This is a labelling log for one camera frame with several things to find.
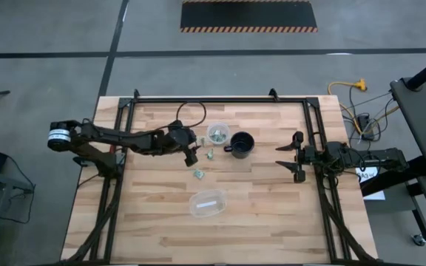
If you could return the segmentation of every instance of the black and yellow striped mat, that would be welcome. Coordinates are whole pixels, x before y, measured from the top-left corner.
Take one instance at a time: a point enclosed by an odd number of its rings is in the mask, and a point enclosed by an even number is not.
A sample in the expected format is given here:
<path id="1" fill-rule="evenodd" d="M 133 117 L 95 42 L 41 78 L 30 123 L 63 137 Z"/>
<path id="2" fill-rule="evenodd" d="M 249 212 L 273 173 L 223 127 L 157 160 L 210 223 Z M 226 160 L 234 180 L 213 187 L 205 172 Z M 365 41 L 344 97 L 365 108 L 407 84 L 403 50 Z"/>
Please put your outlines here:
<path id="1" fill-rule="evenodd" d="M 184 0 L 182 33 L 315 33 L 308 0 Z"/>

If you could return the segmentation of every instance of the wooden tabletop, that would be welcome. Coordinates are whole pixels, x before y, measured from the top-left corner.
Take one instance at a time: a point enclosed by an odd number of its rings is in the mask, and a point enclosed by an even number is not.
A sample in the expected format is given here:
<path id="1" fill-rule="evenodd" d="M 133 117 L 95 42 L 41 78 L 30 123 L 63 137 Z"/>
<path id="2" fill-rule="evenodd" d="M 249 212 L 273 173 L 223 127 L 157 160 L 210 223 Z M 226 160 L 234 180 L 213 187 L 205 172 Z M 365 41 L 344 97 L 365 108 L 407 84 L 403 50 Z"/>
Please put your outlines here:
<path id="1" fill-rule="evenodd" d="M 347 142 L 337 97 L 317 97 L 328 141 Z M 114 126 L 118 99 L 100 98 L 96 125 Z M 177 103 L 136 104 L 132 132 L 171 123 L 178 106 Z M 238 160 L 225 153 L 222 146 L 207 143 L 197 151 L 198 163 L 191 168 L 185 166 L 183 153 L 150 157 L 129 152 L 111 263 L 329 262 L 313 170 L 305 167 L 306 181 L 295 184 L 291 172 L 274 162 L 293 161 L 294 151 L 275 151 L 275 148 L 288 145 L 295 131 L 304 132 L 304 145 L 307 144 L 302 105 L 208 103 L 206 108 L 206 120 L 194 128 L 197 136 L 205 136 L 210 123 L 224 122 L 232 134 L 245 131 L 254 137 L 253 152 Z M 202 116 L 201 107 L 187 105 L 179 118 L 189 125 Z M 109 148 L 104 144 L 93 145 L 103 151 Z M 214 149 L 213 160 L 206 158 L 209 149 Z M 194 177 L 195 168 L 206 173 L 202 180 Z M 93 174 L 95 168 L 85 168 L 80 182 Z M 102 183 L 97 177 L 78 189 L 62 259 L 70 257 L 92 230 Z M 207 218 L 193 217 L 189 210 L 190 197 L 209 189 L 226 191 L 226 210 Z M 338 191 L 346 225 L 366 251 L 376 257 L 356 176 L 339 177 Z M 334 235 L 340 250 L 336 228 Z M 100 246 L 102 254 L 104 237 Z"/>

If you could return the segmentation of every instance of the black mug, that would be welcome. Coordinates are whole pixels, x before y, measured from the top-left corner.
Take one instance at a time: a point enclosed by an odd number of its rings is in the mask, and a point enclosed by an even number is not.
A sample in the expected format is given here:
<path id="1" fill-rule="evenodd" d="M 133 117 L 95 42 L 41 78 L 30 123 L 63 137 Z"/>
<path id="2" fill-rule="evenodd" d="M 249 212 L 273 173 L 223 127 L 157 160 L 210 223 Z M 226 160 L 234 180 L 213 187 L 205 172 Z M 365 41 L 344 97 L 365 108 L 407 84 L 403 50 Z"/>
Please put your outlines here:
<path id="1" fill-rule="evenodd" d="M 254 138 L 247 132 L 238 132 L 231 137 L 231 144 L 224 151 L 231 152 L 237 159 L 246 158 L 254 148 Z"/>

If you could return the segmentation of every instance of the concrete floor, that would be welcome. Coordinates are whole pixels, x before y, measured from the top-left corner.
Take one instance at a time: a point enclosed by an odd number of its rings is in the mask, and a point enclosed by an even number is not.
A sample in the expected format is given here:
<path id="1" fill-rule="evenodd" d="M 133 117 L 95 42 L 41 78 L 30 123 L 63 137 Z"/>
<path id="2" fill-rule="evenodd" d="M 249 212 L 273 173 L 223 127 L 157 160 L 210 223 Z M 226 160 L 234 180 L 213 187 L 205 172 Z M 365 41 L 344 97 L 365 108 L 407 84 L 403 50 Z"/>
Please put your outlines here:
<path id="1" fill-rule="evenodd" d="M 131 0 L 119 51 L 227 49 L 425 48 L 426 0 L 313 0 L 319 32 L 306 34 L 181 34 L 180 0 Z M 109 51 L 121 0 L 0 1 L 0 52 Z M 55 262 L 61 252 L 79 174 L 72 155 L 47 148 L 54 120 L 92 117 L 105 58 L 0 59 L 0 151 L 12 155 L 37 184 L 28 225 L 5 222 L 0 265 Z M 117 58 L 107 95 L 322 95 L 332 81 L 365 78 L 354 103 L 386 93 L 395 79 L 426 66 L 426 54 Z M 348 89 L 335 87 L 344 104 Z M 357 108 L 375 114 L 390 96 Z M 419 150 L 400 112 L 373 149 Z M 426 214 L 426 203 L 419 199 Z M 8 215 L 25 218 L 27 203 Z M 416 247 L 411 212 L 369 213 L 379 257 L 426 265 Z"/>

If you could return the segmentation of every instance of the white paper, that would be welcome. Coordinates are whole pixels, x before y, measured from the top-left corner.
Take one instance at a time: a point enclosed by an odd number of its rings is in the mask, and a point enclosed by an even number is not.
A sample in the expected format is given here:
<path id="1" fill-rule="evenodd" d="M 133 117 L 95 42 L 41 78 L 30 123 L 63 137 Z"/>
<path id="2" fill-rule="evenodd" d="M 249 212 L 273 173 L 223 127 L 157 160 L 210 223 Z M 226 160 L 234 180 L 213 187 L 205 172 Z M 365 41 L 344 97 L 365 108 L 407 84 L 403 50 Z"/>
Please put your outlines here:
<path id="1" fill-rule="evenodd" d="M 203 208 L 203 207 L 211 206 L 211 205 L 215 205 L 215 204 L 216 204 L 216 201 L 201 203 L 201 204 L 197 204 L 197 208 Z"/>
<path id="2" fill-rule="evenodd" d="M 366 167 L 364 171 L 356 168 L 356 173 L 361 177 L 361 183 L 369 180 L 377 175 L 377 167 Z M 385 200 L 384 191 L 379 191 L 374 194 L 364 197 L 364 200 Z"/>

